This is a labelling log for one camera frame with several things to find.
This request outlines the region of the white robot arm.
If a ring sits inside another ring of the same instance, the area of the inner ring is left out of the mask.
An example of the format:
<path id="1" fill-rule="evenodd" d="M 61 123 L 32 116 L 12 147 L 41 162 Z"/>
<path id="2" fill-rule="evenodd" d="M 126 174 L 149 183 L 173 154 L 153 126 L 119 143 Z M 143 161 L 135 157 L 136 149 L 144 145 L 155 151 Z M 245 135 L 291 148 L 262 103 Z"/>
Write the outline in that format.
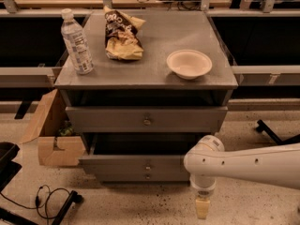
<path id="1" fill-rule="evenodd" d="M 206 219 L 217 177 L 299 189 L 300 143 L 226 151 L 220 139 L 206 135 L 185 154 L 184 166 L 197 217 Z"/>

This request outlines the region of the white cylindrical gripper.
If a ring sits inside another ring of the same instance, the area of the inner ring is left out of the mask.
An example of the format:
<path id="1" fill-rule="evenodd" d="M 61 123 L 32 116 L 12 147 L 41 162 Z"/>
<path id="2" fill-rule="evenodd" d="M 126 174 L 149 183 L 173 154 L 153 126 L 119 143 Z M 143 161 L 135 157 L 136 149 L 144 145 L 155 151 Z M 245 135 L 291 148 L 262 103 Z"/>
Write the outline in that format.
<path id="1" fill-rule="evenodd" d="M 210 200 L 214 194 L 216 178 L 192 174 L 189 178 L 191 191 L 199 196 L 195 200 L 196 214 L 198 219 L 206 219 L 209 211 Z"/>

